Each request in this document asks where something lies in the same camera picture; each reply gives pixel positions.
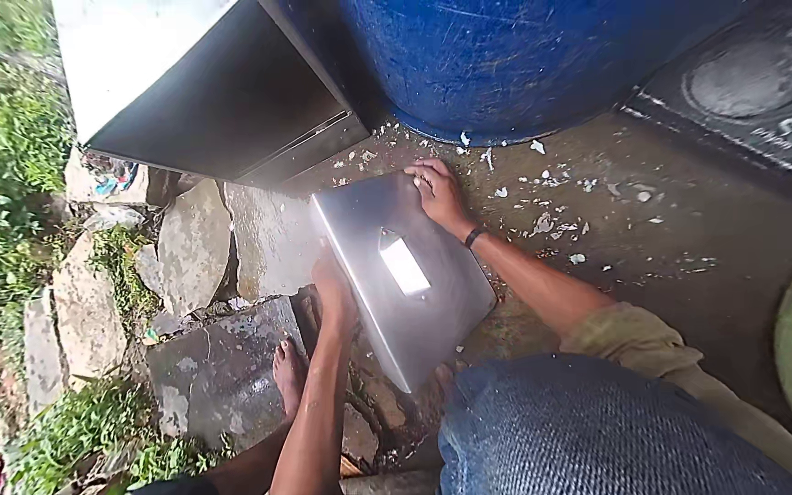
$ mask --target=blue denim jeans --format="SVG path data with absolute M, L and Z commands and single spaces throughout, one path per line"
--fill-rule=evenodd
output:
M 458 374 L 439 449 L 444 495 L 792 493 L 682 389 L 577 354 Z

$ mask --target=khaki sleeve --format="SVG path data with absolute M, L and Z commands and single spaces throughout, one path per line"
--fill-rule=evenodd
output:
M 653 313 L 618 303 L 580 323 L 561 342 L 562 352 L 603 358 L 648 378 L 663 378 L 710 407 L 738 436 L 792 473 L 792 435 L 763 411 L 742 401 L 698 365 L 704 357 Z

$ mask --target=metal box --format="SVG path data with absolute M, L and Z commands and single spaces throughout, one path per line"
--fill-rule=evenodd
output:
M 407 174 L 319 192 L 312 208 L 382 368 L 402 391 L 416 391 L 494 307 L 488 278 L 472 251 L 427 217 Z

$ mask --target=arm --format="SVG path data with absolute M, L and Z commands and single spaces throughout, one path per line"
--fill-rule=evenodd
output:
M 440 159 L 417 160 L 405 172 L 416 176 L 414 185 L 421 191 L 427 215 L 461 242 L 479 226 L 469 219 L 457 179 Z M 590 314 L 615 302 L 594 286 L 549 267 L 490 232 L 476 238 L 473 250 L 561 338 Z
M 277 463 L 271 493 L 341 493 L 338 486 L 344 391 L 357 305 L 331 248 L 313 267 L 322 303 L 317 349 L 311 358 L 301 404 Z

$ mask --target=blue plastic barrel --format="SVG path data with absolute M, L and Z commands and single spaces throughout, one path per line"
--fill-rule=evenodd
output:
M 606 110 L 728 25 L 742 0 L 341 0 L 368 67 L 408 127 L 514 143 Z

